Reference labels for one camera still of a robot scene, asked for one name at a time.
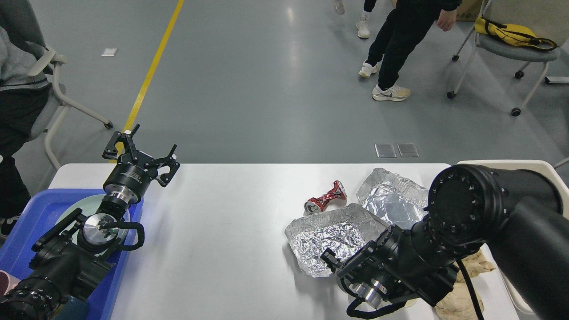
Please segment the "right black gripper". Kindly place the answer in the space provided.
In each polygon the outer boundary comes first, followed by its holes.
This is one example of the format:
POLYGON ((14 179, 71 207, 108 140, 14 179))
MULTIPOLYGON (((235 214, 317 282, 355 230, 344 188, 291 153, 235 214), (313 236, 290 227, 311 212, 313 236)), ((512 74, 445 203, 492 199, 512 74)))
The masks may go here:
POLYGON ((356 253, 343 259, 339 258, 336 251, 327 248, 320 259, 330 271, 333 271, 337 283, 345 293, 387 293, 385 241, 369 241, 356 253))

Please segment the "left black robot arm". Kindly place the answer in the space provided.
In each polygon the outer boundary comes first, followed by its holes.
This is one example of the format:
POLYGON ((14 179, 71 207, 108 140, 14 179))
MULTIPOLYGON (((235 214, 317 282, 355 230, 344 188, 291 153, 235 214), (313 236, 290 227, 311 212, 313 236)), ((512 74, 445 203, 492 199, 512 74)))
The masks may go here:
POLYGON ((160 158, 138 150, 133 138, 139 127, 114 132, 102 152, 116 166, 102 186, 105 193, 96 210, 73 209, 31 247, 31 275, 1 297, 3 320, 50 320, 70 296, 89 298, 114 266, 110 255, 144 245, 143 225, 126 221, 125 214, 152 181, 167 186, 180 164, 176 144, 160 158))

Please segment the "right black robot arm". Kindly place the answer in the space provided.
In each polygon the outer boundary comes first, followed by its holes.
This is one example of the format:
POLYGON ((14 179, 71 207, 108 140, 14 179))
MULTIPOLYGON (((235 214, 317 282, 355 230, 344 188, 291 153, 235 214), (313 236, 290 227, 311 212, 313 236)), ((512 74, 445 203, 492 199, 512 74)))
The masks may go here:
POLYGON ((411 229, 387 227, 345 261, 321 259, 354 301, 347 314, 374 319, 453 291, 462 259, 487 244, 498 267, 543 320, 568 318, 568 220, 561 188, 528 169, 456 164, 429 188, 427 214, 411 229))

